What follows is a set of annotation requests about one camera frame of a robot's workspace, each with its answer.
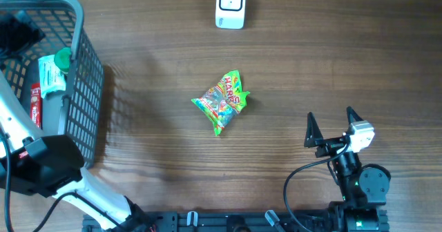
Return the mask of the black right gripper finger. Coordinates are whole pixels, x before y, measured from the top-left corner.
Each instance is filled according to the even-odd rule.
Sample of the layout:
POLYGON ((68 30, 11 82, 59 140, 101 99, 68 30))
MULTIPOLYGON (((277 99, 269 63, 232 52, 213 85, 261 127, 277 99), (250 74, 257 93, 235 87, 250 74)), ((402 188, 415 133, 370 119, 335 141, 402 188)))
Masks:
POLYGON ((348 106, 346 108, 346 112, 347 112, 347 120, 349 123, 347 132, 359 133, 360 130, 363 128, 363 119, 356 113, 356 111, 351 106, 348 106))
POLYGON ((305 135, 304 147, 317 147, 323 143, 323 135, 318 127, 314 114, 307 114, 307 130, 305 135))

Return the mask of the red snack stick packet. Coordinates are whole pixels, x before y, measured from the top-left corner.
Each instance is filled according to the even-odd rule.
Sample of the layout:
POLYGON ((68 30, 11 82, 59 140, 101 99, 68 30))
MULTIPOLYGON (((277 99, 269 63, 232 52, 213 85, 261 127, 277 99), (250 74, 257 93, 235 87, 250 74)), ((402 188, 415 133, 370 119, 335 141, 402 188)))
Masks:
POLYGON ((31 85, 30 118, 38 128, 41 128, 42 125, 41 109, 42 109, 41 86, 40 83, 35 83, 31 85))

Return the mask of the white barcode scanner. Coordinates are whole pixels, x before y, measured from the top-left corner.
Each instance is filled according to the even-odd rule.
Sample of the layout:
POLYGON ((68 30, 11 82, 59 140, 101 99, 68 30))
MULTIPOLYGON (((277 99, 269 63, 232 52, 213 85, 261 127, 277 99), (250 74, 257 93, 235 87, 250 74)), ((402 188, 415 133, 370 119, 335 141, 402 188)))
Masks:
POLYGON ((215 24, 221 29, 244 27, 246 0, 216 0, 215 24))

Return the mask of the green lid jar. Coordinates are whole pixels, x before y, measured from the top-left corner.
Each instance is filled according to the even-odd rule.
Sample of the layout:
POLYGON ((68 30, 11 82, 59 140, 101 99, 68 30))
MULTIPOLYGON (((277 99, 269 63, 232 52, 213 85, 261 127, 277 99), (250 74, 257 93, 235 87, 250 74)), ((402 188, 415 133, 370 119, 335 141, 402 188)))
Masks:
POLYGON ((70 70, 70 57, 72 53, 69 47, 62 48, 54 56, 54 63, 58 69, 65 75, 70 70))

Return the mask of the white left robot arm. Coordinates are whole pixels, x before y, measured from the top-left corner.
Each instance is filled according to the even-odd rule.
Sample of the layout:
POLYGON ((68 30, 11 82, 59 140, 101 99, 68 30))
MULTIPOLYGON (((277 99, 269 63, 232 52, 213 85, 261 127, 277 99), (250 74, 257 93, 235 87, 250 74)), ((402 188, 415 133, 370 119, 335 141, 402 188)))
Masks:
POLYGON ((96 146, 104 68, 78 11, 1 11, 1 188, 69 202, 99 231, 154 231, 134 202, 88 170, 96 146))

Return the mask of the green Haribo gummy bag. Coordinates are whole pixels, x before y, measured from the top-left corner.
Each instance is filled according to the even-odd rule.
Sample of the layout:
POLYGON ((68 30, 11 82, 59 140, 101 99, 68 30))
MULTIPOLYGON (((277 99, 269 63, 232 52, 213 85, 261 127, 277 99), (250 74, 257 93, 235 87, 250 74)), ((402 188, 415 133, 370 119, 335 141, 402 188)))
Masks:
POLYGON ((247 106, 249 91, 243 91, 239 70, 226 73, 221 80, 208 89, 203 96, 192 99, 211 121, 215 136, 218 136, 227 124, 239 115, 247 106))

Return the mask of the grey plastic shopping basket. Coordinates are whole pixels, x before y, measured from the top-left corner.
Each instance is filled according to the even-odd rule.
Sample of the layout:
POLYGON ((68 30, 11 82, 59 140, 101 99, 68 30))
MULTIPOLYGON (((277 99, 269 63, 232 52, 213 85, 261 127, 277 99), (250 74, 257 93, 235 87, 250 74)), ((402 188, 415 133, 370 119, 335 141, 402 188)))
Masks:
POLYGON ((72 69, 66 75, 66 90, 43 100, 42 130, 47 135, 66 134, 79 147, 86 168, 93 166, 104 68, 93 50, 78 0, 1 0, 1 14, 23 15, 44 33, 20 59, 5 59, 2 76, 24 110, 30 109, 30 86, 35 83, 40 57, 62 48, 72 52, 72 69))

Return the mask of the teal tissue packet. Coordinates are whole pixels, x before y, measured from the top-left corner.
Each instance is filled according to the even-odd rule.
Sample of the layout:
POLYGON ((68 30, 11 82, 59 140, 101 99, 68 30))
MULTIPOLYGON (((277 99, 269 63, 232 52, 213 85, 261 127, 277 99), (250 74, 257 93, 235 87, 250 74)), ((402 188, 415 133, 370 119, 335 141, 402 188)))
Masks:
POLYGON ((48 94, 66 90, 65 74, 56 66, 54 55, 39 58, 38 65, 41 97, 43 99, 48 94))

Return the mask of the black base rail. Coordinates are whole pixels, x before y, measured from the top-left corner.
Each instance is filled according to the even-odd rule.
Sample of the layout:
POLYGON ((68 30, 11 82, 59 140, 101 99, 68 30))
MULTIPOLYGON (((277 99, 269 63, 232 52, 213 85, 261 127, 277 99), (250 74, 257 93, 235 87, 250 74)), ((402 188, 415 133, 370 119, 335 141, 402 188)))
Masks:
POLYGON ((323 209, 288 213, 188 213, 149 212, 147 223, 126 222, 113 231, 157 232, 235 232, 235 231, 362 231, 389 232, 387 213, 383 210, 323 209))

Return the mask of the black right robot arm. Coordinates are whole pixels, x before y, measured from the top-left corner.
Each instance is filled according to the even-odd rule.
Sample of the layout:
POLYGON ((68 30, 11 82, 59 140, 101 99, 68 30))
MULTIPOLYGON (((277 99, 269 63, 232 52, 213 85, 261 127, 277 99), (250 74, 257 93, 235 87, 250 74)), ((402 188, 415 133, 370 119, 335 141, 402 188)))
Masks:
POLYGON ((320 231, 388 231, 386 205, 390 172, 378 164, 363 165, 358 154, 368 148, 375 136, 374 127, 347 107, 348 129, 340 137, 325 139, 314 114, 307 115, 304 146, 316 148, 317 158, 327 159, 342 200, 330 202, 323 221, 313 224, 320 231))

